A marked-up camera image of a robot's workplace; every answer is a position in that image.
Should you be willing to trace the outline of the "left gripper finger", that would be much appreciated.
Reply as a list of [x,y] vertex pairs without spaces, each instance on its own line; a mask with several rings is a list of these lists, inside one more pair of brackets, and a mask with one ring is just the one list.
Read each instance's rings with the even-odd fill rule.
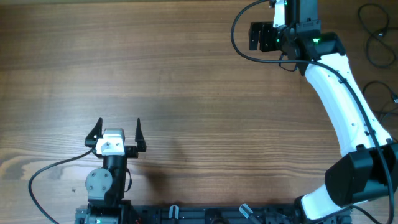
[[85,146],[86,147],[95,147],[97,140],[102,138],[102,130],[103,130],[103,119],[99,118],[94,126],[94,128],[89,132],[89,134],[85,138]]
[[144,139],[144,135],[142,133],[140,118],[137,119],[135,142],[136,142],[137,152],[146,152],[147,145],[146,145],[146,141]]

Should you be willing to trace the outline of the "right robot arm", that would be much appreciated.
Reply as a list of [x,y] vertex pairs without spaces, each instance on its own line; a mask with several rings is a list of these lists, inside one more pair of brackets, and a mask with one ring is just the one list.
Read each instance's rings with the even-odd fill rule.
[[397,190],[397,144],[358,88],[346,50],[334,32],[322,33],[316,1],[271,1],[271,22],[251,24],[249,48],[279,51],[319,95],[336,131],[341,159],[321,187],[298,201],[298,220],[313,223]]

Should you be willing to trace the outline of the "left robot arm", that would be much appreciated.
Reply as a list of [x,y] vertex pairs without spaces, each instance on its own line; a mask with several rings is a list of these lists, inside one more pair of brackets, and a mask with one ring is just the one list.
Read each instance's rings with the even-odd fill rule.
[[140,218],[131,205],[124,199],[124,194],[131,188],[132,182],[126,183],[126,177],[131,176],[127,168],[128,159],[137,159],[140,152],[147,149],[141,121],[136,123],[135,146],[125,144],[125,134],[122,128],[103,129],[103,119],[99,118],[94,128],[85,138],[85,146],[103,160],[99,169],[91,171],[85,187],[88,192],[88,206],[83,215],[76,218],[76,223],[92,224],[122,224],[139,223]]

